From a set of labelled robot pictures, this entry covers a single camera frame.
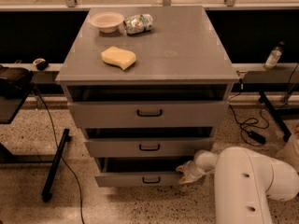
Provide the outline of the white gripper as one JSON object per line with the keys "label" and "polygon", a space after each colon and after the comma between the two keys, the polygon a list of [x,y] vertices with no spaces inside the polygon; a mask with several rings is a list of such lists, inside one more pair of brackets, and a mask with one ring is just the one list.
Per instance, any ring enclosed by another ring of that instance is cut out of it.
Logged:
{"label": "white gripper", "polygon": [[183,173],[183,177],[179,180],[180,185],[191,184],[204,175],[214,172],[215,163],[211,161],[187,161],[184,165],[176,168],[176,171]]}

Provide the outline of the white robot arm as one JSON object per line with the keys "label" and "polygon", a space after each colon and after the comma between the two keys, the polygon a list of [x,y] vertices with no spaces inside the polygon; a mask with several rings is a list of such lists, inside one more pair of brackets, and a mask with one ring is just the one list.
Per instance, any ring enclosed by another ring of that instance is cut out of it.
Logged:
{"label": "white robot arm", "polygon": [[216,224],[273,224],[267,201],[288,201],[299,192],[292,166],[243,147],[199,150],[177,170],[181,184],[214,175]]}

